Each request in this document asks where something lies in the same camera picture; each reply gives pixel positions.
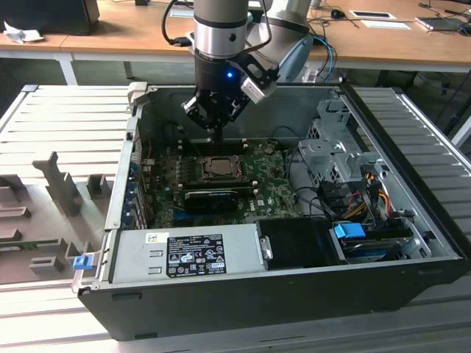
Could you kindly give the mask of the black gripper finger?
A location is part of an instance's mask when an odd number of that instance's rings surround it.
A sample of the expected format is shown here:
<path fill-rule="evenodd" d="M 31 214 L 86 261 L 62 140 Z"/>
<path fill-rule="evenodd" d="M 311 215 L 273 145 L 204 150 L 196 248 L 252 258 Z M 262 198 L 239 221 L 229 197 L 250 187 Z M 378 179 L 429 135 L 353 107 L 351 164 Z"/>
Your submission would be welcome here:
<path fill-rule="evenodd" d="M 223 129 L 234 122 L 250 103 L 247 96 L 225 97 L 217 112 L 217 141 L 222 141 Z"/>
<path fill-rule="evenodd" d="M 210 142 L 215 143 L 218 140 L 218 121 L 201 106 L 196 96 L 184 101 L 181 107 L 190 120 L 209 134 Z"/>

